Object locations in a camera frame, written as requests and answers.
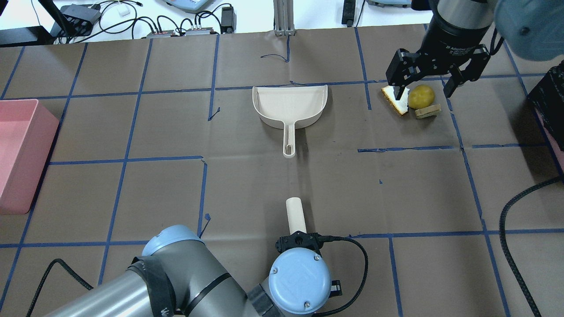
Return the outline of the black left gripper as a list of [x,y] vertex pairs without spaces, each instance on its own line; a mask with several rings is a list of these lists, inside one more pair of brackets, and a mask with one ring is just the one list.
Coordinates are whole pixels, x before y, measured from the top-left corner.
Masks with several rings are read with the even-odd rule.
[[320,240],[318,233],[294,232],[289,236],[281,236],[275,242],[275,247],[280,254],[296,247],[302,247],[320,254],[323,242]]

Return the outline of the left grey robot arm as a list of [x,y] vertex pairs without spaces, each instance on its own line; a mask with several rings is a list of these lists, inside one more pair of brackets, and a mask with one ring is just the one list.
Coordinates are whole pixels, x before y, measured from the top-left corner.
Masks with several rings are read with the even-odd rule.
[[320,254],[317,233],[276,241],[268,276],[244,291],[185,225],[154,236],[112,281],[49,313],[51,317],[311,317],[341,294]]

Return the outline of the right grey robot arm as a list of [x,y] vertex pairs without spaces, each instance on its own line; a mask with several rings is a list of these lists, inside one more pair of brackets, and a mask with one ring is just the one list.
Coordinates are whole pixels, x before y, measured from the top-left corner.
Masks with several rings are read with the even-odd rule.
[[563,54],[561,0],[413,0],[411,8],[433,16],[419,50],[397,50],[387,68],[396,100],[413,82],[446,74],[443,92],[449,98],[465,82],[478,80],[504,43],[527,60]]

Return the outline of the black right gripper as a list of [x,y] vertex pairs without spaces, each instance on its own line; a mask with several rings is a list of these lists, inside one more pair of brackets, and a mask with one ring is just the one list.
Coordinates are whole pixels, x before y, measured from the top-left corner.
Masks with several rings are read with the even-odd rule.
[[450,74],[443,88],[446,98],[467,81],[476,81],[491,58],[481,43],[487,30],[429,26],[416,52],[397,49],[387,68],[393,98],[401,100],[407,85],[431,75]]

